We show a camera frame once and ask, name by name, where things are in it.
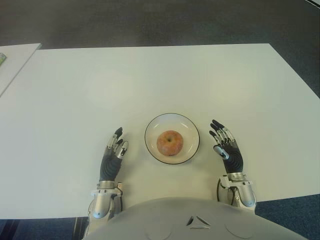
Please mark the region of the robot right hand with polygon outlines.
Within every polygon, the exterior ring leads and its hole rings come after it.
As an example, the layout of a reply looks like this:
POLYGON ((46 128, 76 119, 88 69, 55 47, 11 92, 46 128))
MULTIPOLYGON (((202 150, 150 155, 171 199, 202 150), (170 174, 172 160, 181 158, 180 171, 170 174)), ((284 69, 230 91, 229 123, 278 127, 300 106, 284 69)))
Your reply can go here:
POLYGON ((209 131, 209 134, 215 141, 213 150, 222 158, 226 173, 242 172, 243 157, 231 131, 214 119, 210 126, 212 130, 209 131))

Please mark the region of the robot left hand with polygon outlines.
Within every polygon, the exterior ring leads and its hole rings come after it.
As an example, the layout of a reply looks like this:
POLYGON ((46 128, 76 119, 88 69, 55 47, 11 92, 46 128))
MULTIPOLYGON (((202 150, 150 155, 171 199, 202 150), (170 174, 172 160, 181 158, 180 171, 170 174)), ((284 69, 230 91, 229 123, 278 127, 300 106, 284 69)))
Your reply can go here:
POLYGON ((101 160, 99 181, 114 181, 121 169, 123 158, 129 148, 129 142, 121 136, 123 128, 118 128, 109 139, 101 160))

